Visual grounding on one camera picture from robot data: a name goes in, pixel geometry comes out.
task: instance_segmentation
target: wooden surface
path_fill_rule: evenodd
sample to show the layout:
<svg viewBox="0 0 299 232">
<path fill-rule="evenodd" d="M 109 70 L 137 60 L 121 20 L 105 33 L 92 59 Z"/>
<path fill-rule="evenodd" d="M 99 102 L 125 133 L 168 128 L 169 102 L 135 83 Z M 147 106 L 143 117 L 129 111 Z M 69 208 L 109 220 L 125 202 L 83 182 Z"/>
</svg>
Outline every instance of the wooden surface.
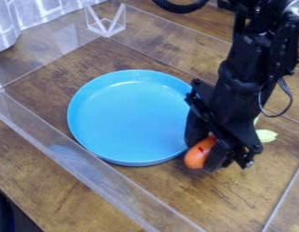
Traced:
<svg viewBox="0 0 299 232">
<path fill-rule="evenodd" d="M 216 11 L 207 6 L 197 13 L 177 16 L 165 13 L 149 1 L 125 2 L 215 37 L 229 40 L 232 15 L 228 12 Z M 172 47 L 171 50 L 180 52 L 181 49 Z M 219 55 L 216 50 L 213 47 L 209 49 L 213 57 Z M 205 74 L 201 78 L 208 82 L 215 82 L 215 67 L 220 59 L 223 56 L 200 66 L 200 74 Z M 185 64 L 184 60 L 175 62 L 177 65 Z M 65 115 L 73 94 L 95 77 L 125 69 L 152 69 L 171 73 L 187 82 L 192 79 L 191 75 L 156 62 L 143 53 L 109 39 L 99 38 L 9 84 L 7 93 L 72 136 Z M 293 89 L 299 91 L 299 85 L 295 84 Z M 265 145 L 265 152 L 256 158 L 256 165 L 245 171 L 233 164 L 228 169 L 207 175 L 201 171 L 188 170 L 181 158 L 148 168 L 113 167 L 208 231 L 260 231 L 299 167 L 296 112 L 299 105 L 289 114 L 289 120 L 260 119 L 257 127 L 273 130 L 279 138 Z M 45 231 L 141 231 L 123 213 L 3 122 L 0 188 Z"/>
</svg>

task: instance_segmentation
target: black cable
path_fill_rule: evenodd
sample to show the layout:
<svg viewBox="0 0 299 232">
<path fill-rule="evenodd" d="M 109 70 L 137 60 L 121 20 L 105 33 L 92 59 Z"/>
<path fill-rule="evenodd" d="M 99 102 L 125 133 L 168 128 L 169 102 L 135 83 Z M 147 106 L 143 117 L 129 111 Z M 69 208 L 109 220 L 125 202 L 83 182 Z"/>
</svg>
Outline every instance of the black cable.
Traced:
<svg viewBox="0 0 299 232">
<path fill-rule="evenodd" d="M 283 90 L 283 91 L 285 92 L 285 94 L 288 95 L 288 97 L 289 97 L 289 103 L 288 103 L 288 106 L 285 107 L 285 109 L 284 109 L 280 113 L 277 113 L 277 114 L 271 114 L 271 115 L 267 114 L 267 113 L 265 113 L 264 106 L 261 105 L 261 93 L 263 93 L 264 88 L 265 88 L 267 85 L 269 84 L 269 82 L 271 82 L 271 81 L 268 81 L 268 82 L 263 85 L 263 87 L 260 88 L 260 91 L 259 91 L 259 107 L 260 107 L 261 113 L 263 113 L 268 118 L 276 118 L 276 117 L 281 116 L 281 115 L 288 111 L 288 109 L 289 109 L 291 106 L 292 106 L 292 91 L 291 91 L 289 86 L 288 86 L 287 82 L 284 81 L 284 79 L 283 79 L 283 78 L 279 78 L 279 87 L 281 88 L 281 90 Z"/>
<path fill-rule="evenodd" d="M 167 0 L 152 0 L 152 1 L 160 8 L 163 8 L 169 12 L 176 14 L 187 14 L 201 9 L 209 0 L 196 0 L 196 2 L 189 5 L 177 5 Z"/>
</svg>

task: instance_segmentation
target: blue bowl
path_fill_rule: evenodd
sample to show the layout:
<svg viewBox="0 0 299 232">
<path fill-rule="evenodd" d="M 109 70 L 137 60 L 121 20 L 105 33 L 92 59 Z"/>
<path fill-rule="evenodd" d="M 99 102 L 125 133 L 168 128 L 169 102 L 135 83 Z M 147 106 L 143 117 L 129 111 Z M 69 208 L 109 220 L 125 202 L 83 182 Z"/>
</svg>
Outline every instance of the blue bowl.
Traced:
<svg viewBox="0 0 299 232">
<path fill-rule="evenodd" d="M 155 71 L 112 72 L 75 94 L 68 110 L 72 135 L 104 160 L 148 166 L 185 149 L 189 85 Z"/>
</svg>

